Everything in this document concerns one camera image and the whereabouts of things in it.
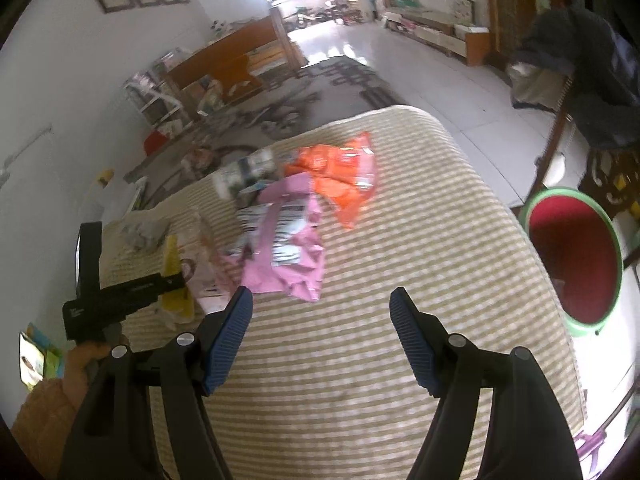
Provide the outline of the person's left hand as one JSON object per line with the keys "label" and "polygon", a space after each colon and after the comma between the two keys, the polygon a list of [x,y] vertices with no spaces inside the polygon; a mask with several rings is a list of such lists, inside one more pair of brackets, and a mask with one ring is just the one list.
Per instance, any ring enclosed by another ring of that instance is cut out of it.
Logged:
{"label": "person's left hand", "polygon": [[106,342],[85,341],[67,353],[62,389],[75,410],[84,402],[89,390],[88,366],[105,359],[111,352]]}

